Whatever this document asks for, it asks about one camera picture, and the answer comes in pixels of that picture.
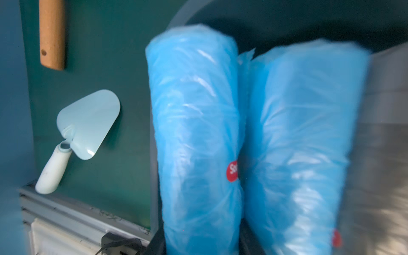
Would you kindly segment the grey trash bag roll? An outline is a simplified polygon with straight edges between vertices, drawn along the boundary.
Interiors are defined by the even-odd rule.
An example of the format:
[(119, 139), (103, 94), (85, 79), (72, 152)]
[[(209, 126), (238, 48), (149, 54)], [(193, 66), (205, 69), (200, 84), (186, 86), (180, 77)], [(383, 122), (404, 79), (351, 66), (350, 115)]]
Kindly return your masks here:
[(339, 212), (335, 255), (408, 252), (408, 46), (374, 54)]

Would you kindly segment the blue trash bag roll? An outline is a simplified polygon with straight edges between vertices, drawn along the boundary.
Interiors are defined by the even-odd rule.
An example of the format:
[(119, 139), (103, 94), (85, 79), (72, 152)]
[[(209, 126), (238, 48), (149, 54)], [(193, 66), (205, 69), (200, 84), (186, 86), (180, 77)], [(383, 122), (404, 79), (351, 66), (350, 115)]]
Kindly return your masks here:
[(323, 39), (251, 61), (244, 213), (268, 255), (329, 255), (371, 51)]
[(236, 255), (238, 48), (205, 25), (170, 29), (146, 48), (169, 255)]

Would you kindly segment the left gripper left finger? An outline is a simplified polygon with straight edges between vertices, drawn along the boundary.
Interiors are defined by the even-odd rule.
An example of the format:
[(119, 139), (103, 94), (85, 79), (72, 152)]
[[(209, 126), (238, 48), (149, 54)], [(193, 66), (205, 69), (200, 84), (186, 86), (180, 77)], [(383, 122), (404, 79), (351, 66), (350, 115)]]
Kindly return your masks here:
[(164, 233), (164, 224), (162, 224), (152, 240), (148, 244), (142, 243), (141, 255), (167, 255)]

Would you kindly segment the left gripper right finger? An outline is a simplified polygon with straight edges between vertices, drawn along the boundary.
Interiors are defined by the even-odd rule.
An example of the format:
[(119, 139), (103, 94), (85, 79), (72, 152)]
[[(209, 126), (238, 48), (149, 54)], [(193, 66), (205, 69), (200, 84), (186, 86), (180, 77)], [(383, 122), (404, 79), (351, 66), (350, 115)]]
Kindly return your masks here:
[(240, 224), (239, 255), (265, 255), (260, 242), (246, 220), (242, 220)]

